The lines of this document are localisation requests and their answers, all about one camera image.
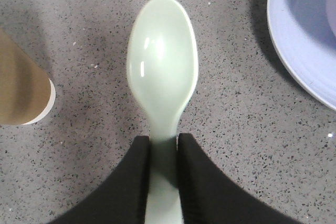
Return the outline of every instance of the brown cup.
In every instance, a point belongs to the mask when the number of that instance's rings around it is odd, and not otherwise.
[[[38,117],[51,94],[48,75],[0,29],[0,124]]]

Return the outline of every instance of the bowl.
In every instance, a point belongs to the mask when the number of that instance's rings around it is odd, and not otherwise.
[[[267,19],[273,45],[289,73],[336,110],[336,37],[326,0],[267,0]]]

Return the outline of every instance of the light green spoon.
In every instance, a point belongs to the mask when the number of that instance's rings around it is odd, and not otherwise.
[[[134,23],[127,79],[150,125],[146,224],[183,223],[176,185],[176,130],[198,76],[195,35],[176,0],[151,0]]]

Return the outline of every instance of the spoon bowl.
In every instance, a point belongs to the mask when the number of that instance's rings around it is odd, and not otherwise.
[[[176,129],[198,77],[190,19],[176,0],[151,0],[140,11],[127,54],[130,89],[150,125],[146,224],[182,223],[176,187]]]

